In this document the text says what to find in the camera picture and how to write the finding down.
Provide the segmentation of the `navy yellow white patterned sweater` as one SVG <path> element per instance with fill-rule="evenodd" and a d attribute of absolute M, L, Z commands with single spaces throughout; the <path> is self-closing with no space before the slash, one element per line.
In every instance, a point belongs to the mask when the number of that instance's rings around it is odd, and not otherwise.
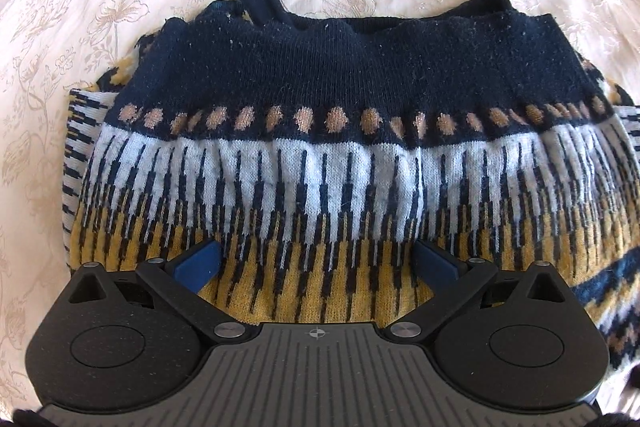
<path fill-rule="evenodd" d="M 639 109 L 550 15 L 469 0 L 326 18 L 219 0 L 70 95 L 72 269 L 205 239 L 203 297 L 248 323 L 386 325 L 430 298 L 410 249 L 553 263 L 639 361 Z"/>

